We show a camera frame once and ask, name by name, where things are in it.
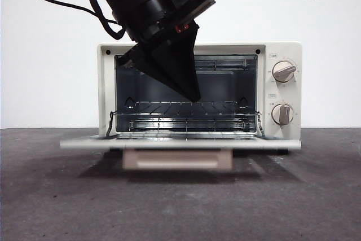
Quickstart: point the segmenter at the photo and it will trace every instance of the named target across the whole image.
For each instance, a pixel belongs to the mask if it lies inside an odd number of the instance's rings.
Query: timer knob
[[[290,62],[278,62],[273,68],[273,77],[279,82],[286,83],[293,77],[296,70],[296,66]]]
[[[272,118],[279,125],[288,125],[293,119],[293,110],[287,104],[279,104],[272,110]]]

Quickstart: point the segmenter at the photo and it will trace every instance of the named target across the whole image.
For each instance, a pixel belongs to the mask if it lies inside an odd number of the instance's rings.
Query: control panel
[[[267,137],[301,137],[302,46],[269,43],[265,59],[265,133]]]

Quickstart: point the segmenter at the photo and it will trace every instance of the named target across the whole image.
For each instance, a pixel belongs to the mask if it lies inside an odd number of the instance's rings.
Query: oven cavity
[[[119,58],[118,132],[256,132],[257,55],[195,56],[202,96],[196,103]]]

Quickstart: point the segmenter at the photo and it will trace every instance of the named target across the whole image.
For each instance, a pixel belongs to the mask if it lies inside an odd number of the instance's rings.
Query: gray floor
[[[231,172],[123,172],[61,150],[95,129],[1,130],[2,240],[361,240],[361,129],[306,129]]]

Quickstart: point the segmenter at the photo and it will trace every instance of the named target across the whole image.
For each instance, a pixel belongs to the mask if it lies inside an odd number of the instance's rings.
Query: wire
[[[108,24],[107,19],[104,17],[102,9],[100,8],[98,1],[97,0],[89,0],[90,4],[93,8],[93,10],[95,11],[95,14],[97,15],[100,23],[102,24],[104,30],[110,35],[112,36],[114,39],[116,40],[120,40],[124,34],[125,34],[125,28],[122,28],[121,30],[119,30],[118,32],[115,32]]]
[[[44,0],[44,1],[56,4],[56,5],[64,6],[64,7],[75,8],[76,10],[85,11],[85,12],[88,12],[88,13],[94,15],[95,17],[99,18],[99,16],[94,11],[89,10],[88,8],[85,8],[85,7],[81,7],[81,6],[78,6],[78,5],[74,5],[74,4],[70,4],[70,3],[66,3],[66,2],[62,2],[62,1],[57,1],[57,0]],[[109,20],[109,19],[106,19],[106,21],[111,23],[111,24],[117,24],[118,25],[117,21]]]

